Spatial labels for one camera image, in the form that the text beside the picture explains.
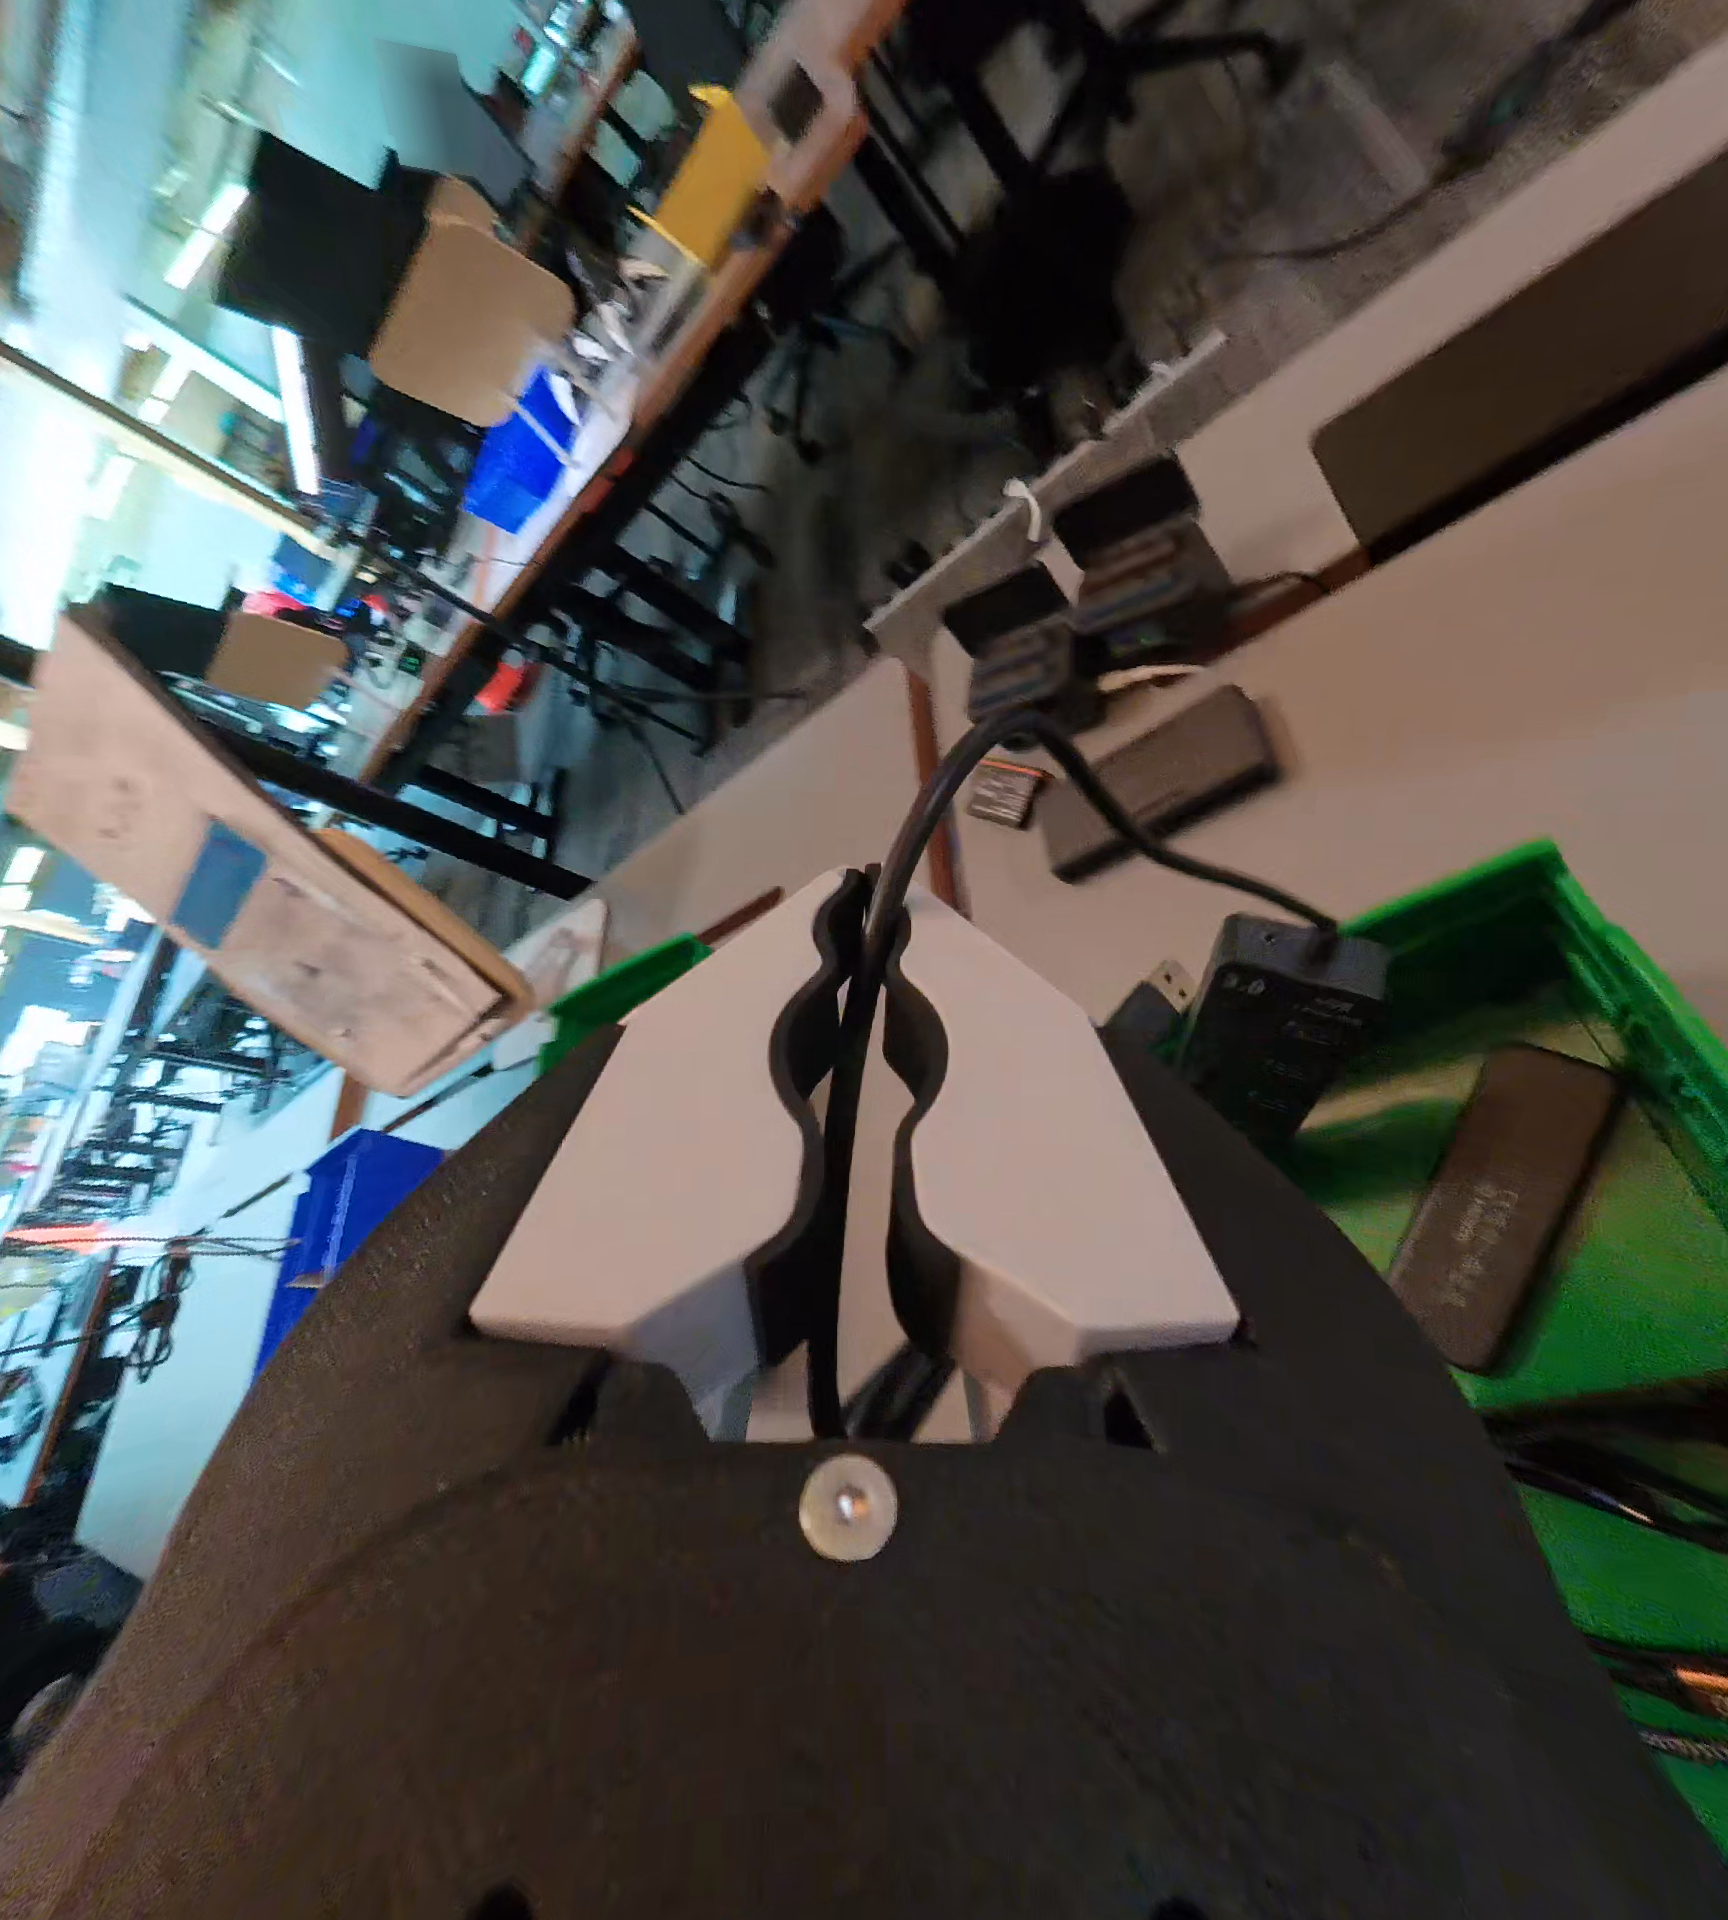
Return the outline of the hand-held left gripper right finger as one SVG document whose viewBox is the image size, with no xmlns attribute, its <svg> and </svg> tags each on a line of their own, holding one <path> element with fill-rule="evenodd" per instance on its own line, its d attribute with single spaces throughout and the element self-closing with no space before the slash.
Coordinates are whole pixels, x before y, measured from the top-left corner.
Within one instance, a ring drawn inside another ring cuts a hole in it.
<svg viewBox="0 0 1728 1920">
<path fill-rule="evenodd" d="M 1235 1284 L 1092 1018 L 929 890 L 886 957 L 883 1087 L 891 1308 L 972 1428 L 1053 1373 L 1237 1346 Z"/>
</svg>

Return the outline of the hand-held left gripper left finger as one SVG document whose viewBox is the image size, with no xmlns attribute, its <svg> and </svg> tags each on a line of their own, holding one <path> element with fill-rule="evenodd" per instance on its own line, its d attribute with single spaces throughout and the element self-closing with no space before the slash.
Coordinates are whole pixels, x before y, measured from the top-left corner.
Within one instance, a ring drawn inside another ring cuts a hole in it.
<svg viewBox="0 0 1728 1920">
<path fill-rule="evenodd" d="M 468 1328 L 673 1376 L 713 1436 L 838 1325 L 849 1166 L 818 1106 L 842 1049 L 868 872 L 815 875 L 606 1025 Z"/>
</svg>

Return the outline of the green plastic bin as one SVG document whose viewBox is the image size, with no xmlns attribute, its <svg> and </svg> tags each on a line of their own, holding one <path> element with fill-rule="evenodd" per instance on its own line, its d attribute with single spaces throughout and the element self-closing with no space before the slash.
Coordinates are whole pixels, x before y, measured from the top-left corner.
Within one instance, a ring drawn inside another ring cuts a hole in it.
<svg viewBox="0 0 1728 1920">
<path fill-rule="evenodd" d="M 1478 1416 L 1728 1376 L 1728 1052 L 1548 839 L 1395 899 L 1385 1037 L 1283 1161 L 1137 1042 L 1126 1090 L 1244 1335 L 891 1447 L 886 1552 L 806 1542 L 631 1673 L 598 1816 L 649 1915 L 1728 1915 L 1728 1763 L 1613 1706 L 1597 1628 L 1728 1640 L 1728 1565 L 1507 1485 Z M 1488 1376 L 1380 1267 L 1476 1096 L 1543 1040 L 1625 1069 Z"/>
</svg>

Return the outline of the dark desk mat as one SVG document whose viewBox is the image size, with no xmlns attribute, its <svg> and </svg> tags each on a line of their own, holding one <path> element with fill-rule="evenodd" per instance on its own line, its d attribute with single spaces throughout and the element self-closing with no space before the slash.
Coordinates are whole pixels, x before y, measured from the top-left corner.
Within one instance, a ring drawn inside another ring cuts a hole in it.
<svg viewBox="0 0 1728 1920">
<path fill-rule="evenodd" d="M 1310 441 L 1386 563 L 1728 368 L 1728 147 Z"/>
</svg>

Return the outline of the black USB adapter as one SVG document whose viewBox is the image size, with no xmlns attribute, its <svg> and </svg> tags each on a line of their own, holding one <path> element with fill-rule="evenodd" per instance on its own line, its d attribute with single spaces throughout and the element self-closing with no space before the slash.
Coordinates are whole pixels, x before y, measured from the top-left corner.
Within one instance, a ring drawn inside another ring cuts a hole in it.
<svg viewBox="0 0 1728 1920">
<path fill-rule="evenodd" d="M 1099 1034 L 1166 1056 L 1189 1023 L 1195 996 L 1196 982 L 1189 967 L 1166 957 L 1116 1001 L 1099 1023 Z"/>
</svg>

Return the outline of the blue plastic bin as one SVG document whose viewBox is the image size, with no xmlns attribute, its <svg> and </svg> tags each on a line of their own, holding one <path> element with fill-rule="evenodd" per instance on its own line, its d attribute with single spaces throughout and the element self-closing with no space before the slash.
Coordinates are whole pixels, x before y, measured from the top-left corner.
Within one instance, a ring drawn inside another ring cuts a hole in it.
<svg viewBox="0 0 1728 1920">
<path fill-rule="evenodd" d="M 258 1338 L 254 1376 L 265 1371 L 348 1259 L 445 1157 L 439 1145 L 360 1126 L 310 1164 Z"/>
</svg>

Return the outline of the black external drive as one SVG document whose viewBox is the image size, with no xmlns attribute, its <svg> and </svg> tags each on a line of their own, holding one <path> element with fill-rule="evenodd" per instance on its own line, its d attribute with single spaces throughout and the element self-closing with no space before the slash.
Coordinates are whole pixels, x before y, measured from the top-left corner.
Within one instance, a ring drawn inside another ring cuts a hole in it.
<svg viewBox="0 0 1728 1920">
<path fill-rule="evenodd" d="M 1092 768 L 1116 803 L 1164 842 L 1285 777 L 1273 719 L 1239 685 L 1205 693 Z M 1085 882 L 1135 856 L 1069 776 L 1044 790 L 1034 820 L 1059 882 Z"/>
</svg>

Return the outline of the black rounded power bank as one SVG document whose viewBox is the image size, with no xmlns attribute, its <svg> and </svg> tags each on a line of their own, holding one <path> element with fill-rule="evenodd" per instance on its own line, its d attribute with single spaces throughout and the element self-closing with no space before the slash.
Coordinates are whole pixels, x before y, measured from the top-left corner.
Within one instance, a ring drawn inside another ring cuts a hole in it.
<svg viewBox="0 0 1728 1920">
<path fill-rule="evenodd" d="M 1386 1270 L 1462 1373 L 1507 1362 L 1619 1126 L 1615 1067 L 1529 1042 L 1490 1052 Z"/>
</svg>

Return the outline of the wooden board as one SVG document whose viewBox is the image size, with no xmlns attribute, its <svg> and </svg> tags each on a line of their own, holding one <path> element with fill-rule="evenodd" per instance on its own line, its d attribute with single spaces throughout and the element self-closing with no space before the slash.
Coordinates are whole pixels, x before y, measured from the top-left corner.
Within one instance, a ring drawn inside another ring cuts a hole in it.
<svg viewBox="0 0 1728 1920">
<path fill-rule="evenodd" d="M 87 611 L 37 662 L 8 803 L 373 1091 L 412 1096 L 538 1010 L 507 951 L 348 832 L 290 817 Z"/>
</svg>

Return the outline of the black battery charger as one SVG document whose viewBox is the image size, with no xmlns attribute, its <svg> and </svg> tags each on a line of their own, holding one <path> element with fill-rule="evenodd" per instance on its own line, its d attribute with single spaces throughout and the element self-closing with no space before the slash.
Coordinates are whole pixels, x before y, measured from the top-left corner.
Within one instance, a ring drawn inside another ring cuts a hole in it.
<svg viewBox="0 0 1728 1920">
<path fill-rule="evenodd" d="M 1237 577 L 1200 520 L 1200 493 L 1172 451 L 1054 509 L 1049 530 L 1079 570 L 1071 635 L 1097 642 L 1186 601 L 1226 601 Z"/>
<path fill-rule="evenodd" d="M 985 723 L 1028 708 L 1072 733 L 1100 723 L 1106 695 L 1097 650 L 1075 603 L 1044 563 L 1027 563 L 942 609 L 942 627 L 972 662 L 967 717 Z"/>
</svg>

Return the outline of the black and tan panel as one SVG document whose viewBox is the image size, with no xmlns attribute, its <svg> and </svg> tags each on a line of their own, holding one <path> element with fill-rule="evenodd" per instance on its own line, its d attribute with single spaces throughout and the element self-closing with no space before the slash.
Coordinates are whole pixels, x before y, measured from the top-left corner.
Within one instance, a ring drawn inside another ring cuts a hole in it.
<svg viewBox="0 0 1728 1920">
<path fill-rule="evenodd" d="M 235 699 L 307 709 L 348 675 L 348 637 L 244 608 L 224 611 L 140 588 L 88 600 L 109 637 L 161 680 L 192 680 Z"/>
<path fill-rule="evenodd" d="M 263 132 L 214 277 L 221 307 L 443 418 L 493 427 L 579 318 L 465 178 L 387 158 L 365 183 Z"/>
</svg>

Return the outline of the blue storage crate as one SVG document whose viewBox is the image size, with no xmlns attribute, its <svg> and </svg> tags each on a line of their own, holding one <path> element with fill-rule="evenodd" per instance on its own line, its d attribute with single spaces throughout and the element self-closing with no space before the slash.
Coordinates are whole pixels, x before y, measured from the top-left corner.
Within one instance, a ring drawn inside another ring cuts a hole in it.
<svg viewBox="0 0 1728 1920">
<path fill-rule="evenodd" d="M 562 371 L 540 368 L 510 415 L 486 430 L 463 509 L 501 533 L 521 533 L 565 476 L 579 427 L 573 384 Z"/>
</svg>

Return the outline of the long wooden workbench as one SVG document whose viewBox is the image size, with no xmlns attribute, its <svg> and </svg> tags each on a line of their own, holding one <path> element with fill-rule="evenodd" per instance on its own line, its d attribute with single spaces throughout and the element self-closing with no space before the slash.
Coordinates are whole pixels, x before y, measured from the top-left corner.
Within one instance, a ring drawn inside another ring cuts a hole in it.
<svg viewBox="0 0 1728 1920">
<path fill-rule="evenodd" d="M 490 593 L 486 609 L 458 609 L 416 639 L 429 656 L 421 678 L 352 699 L 332 752 L 337 772 L 370 784 L 406 776 L 411 741 L 440 714 L 468 708 L 468 683 L 482 685 L 537 622 L 521 613 L 523 601 L 571 567 L 575 541 L 594 532 L 603 509 L 624 504 L 629 482 L 651 477 L 661 421 L 701 385 L 708 353 L 754 305 L 765 277 L 852 161 L 868 129 L 862 69 L 905 13 L 905 2 L 798 2 L 780 9 L 732 85 L 739 107 L 767 139 L 771 169 L 730 250 L 703 270 L 647 228 L 651 237 L 637 250 L 669 267 L 664 289 L 629 332 L 620 361 L 600 376 L 548 500 L 521 533 L 493 533 L 479 581 Z"/>
</svg>

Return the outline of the black office chair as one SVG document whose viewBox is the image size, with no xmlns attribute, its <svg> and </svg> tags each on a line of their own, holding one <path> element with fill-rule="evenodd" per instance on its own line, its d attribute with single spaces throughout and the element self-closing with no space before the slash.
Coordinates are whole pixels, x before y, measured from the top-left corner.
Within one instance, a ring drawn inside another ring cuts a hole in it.
<svg viewBox="0 0 1728 1920">
<path fill-rule="evenodd" d="M 1079 139 L 1104 139 L 1139 111 L 1140 81 L 1251 58 L 1268 94 L 1298 76 L 1305 50 L 1260 27 L 1169 31 L 1179 3 L 1149 3 L 1122 27 L 1080 2 L 913 3 L 910 46 L 971 133 L 1000 198 L 972 228 L 948 293 L 977 389 L 1008 408 L 1033 453 L 1059 449 L 1053 387 L 1061 374 L 1111 374 L 1131 333 L 1116 277 L 1135 234 L 1135 208 L 1104 158 L 1064 167 Z M 1038 27 L 1075 76 L 1040 143 L 1020 146 L 983 69 L 1020 27 Z"/>
</svg>

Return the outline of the yellow plastic bin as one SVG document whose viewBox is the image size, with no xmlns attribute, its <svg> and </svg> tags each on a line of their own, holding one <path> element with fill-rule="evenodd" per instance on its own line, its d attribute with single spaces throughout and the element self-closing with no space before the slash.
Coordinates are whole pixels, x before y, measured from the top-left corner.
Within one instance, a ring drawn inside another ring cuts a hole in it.
<svg viewBox="0 0 1728 1920">
<path fill-rule="evenodd" d="M 730 88 L 701 81 L 689 91 L 703 110 L 699 129 L 640 221 L 689 264 L 713 272 L 767 186 L 771 149 Z"/>
</svg>

